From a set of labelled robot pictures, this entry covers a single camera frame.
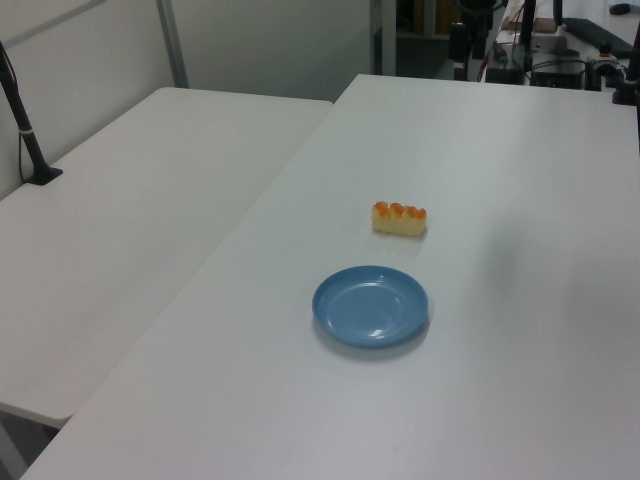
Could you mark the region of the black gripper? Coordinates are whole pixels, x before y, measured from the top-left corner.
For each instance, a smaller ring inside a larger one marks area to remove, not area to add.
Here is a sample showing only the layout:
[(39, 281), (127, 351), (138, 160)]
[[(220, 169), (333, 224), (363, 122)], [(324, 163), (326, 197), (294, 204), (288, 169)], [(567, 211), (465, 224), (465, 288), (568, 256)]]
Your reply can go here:
[(449, 35), (449, 59), (453, 62), (455, 80), (468, 79), (469, 35), (466, 25), (472, 25), (471, 57), (484, 58), (488, 38), (487, 25), (494, 14), (505, 7), (502, 0), (457, 0), (462, 23), (453, 23)]

